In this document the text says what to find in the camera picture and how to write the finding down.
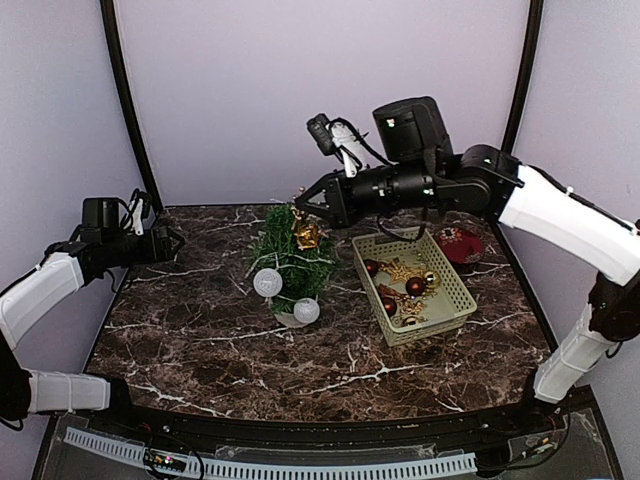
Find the white woven light ball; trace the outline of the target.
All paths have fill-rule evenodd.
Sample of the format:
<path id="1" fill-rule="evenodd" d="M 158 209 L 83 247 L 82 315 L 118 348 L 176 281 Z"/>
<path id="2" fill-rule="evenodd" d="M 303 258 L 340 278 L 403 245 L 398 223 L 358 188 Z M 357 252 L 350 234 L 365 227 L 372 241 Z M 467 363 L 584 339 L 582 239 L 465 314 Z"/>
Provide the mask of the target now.
<path id="1" fill-rule="evenodd" d="M 313 298 L 302 298 L 295 303 L 293 315 L 297 322 L 308 325 L 320 317 L 320 306 Z"/>
<path id="2" fill-rule="evenodd" d="M 255 274 L 253 288 L 263 298 L 275 297 L 283 288 L 282 276 L 276 269 L 263 268 Z"/>

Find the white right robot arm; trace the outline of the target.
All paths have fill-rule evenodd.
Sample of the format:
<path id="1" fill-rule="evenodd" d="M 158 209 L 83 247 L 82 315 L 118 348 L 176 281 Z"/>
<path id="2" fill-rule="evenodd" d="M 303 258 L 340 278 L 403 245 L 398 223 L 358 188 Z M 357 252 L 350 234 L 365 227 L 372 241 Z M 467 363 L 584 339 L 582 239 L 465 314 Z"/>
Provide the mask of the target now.
<path id="1" fill-rule="evenodd" d="M 576 265 L 591 272 L 574 325 L 532 376 L 532 397 L 559 403 L 614 346 L 639 335 L 639 226 L 588 203 L 540 168 L 523 164 L 494 147 L 477 145 L 447 154 L 423 151 L 421 159 L 366 169 L 353 177 L 324 175 L 295 201 L 300 210 L 347 228 L 366 216 L 389 216 L 421 208 L 466 212 L 501 226 L 513 236 L 532 235 L 534 287 L 543 295 L 572 292 Z M 542 276 L 551 274 L 550 287 Z"/>

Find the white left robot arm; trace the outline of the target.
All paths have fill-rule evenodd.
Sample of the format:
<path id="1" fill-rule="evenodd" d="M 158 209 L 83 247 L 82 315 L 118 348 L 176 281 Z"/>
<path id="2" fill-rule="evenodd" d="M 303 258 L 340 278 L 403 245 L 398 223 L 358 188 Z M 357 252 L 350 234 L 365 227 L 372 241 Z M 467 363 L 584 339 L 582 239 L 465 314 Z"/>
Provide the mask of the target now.
<path id="1" fill-rule="evenodd" d="M 20 340 L 62 300 L 116 267 L 175 258 L 185 239 L 168 227 L 117 233 L 103 242 L 50 245 L 43 260 L 1 292 L 1 420 L 30 414 L 104 411 L 126 401 L 124 381 L 27 369 L 14 354 Z"/>

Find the gold gift box ornament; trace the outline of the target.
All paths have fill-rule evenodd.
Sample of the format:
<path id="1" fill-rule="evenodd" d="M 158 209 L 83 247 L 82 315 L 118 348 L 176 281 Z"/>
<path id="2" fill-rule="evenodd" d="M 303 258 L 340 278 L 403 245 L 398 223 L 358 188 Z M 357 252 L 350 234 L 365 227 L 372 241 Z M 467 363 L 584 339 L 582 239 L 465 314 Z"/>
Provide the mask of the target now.
<path id="1" fill-rule="evenodd" d="M 316 225 L 298 226 L 294 231 L 298 249 L 301 251 L 315 249 L 320 243 L 320 232 Z"/>

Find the small green christmas tree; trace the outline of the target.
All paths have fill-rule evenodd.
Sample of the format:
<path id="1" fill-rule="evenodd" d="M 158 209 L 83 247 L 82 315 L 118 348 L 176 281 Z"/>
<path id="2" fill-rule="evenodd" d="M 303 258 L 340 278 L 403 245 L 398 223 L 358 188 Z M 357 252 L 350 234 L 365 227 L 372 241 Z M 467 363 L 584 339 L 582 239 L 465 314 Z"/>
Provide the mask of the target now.
<path id="1" fill-rule="evenodd" d="M 302 298 L 313 298 L 319 304 L 319 296 L 329 277 L 337 268 L 333 244 L 317 219 L 310 220 L 320 228 L 320 243 L 315 249 L 301 251 L 291 230 L 293 214 L 291 203 L 277 204 L 269 208 L 264 229 L 253 246 L 253 262 L 247 276 L 252 280 L 263 268 L 276 269 L 283 279 L 281 292 L 272 298 L 263 298 L 276 320 L 289 328 L 303 328 L 294 319 L 295 303 Z"/>

